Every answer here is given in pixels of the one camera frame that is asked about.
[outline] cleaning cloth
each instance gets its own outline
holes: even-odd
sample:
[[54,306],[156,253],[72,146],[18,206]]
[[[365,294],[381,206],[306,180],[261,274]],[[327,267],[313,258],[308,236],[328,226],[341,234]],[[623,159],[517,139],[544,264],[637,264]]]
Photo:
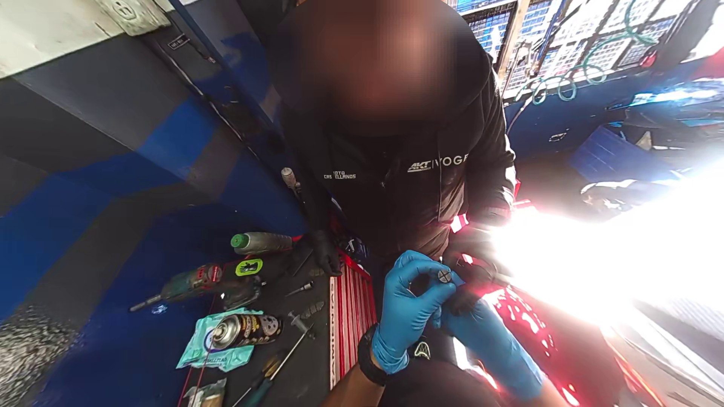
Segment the cleaning cloth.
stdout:
[[211,331],[216,328],[219,321],[230,314],[262,314],[262,312],[239,308],[199,319],[196,321],[196,331],[193,333],[191,340],[188,341],[186,350],[181,355],[181,360],[176,365],[176,369],[186,366],[202,367],[206,362],[206,367],[218,367],[223,372],[228,372],[249,362],[251,351],[254,350],[253,345],[239,346],[223,351],[211,350],[211,353],[209,353],[211,349]]

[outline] green bottle cap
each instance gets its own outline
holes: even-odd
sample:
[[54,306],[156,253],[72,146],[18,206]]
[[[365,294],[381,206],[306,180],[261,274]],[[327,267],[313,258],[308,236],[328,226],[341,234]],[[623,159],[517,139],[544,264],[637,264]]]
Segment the green bottle cap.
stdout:
[[233,248],[244,248],[249,244],[249,237],[245,233],[239,233],[231,238],[231,246]]

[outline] wall plate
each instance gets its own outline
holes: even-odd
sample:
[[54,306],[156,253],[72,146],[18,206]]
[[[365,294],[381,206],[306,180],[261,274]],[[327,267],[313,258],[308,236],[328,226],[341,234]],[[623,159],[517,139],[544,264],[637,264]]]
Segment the wall plate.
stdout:
[[153,0],[96,0],[128,35],[141,35],[171,25]]

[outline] akt logo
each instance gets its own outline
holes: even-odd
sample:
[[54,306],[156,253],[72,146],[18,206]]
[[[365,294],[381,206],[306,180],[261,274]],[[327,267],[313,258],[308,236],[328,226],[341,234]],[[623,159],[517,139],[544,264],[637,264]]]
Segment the akt logo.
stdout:
[[[454,157],[442,157],[440,159],[440,162],[442,162],[442,165],[448,166],[451,164],[458,165],[465,162],[465,160],[468,159],[468,154],[464,156],[454,156]],[[422,161],[422,162],[415,162],[412,165],[410,165],[410,168],[408,168],[408,172],[419,172],[419,171],[425,171],[428,169],[433,169],[436,166],[439,166],[440,163],[434,159],[430,161]]]

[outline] black watch strap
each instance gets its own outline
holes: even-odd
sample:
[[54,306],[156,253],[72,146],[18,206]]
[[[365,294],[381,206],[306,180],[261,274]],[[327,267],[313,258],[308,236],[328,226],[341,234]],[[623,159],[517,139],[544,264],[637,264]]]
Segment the black watch strap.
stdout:
[[357,347],[357,365],[360,366],[360,370],[370,382],[384,386],[387,384],[387,378],[389,375],[372,363],[372,355],[370,354],[372,336],[374,336],[374,333],[377,330],[377,325],[378,324],[372,325],[367,332],[362,335],[359,346]]

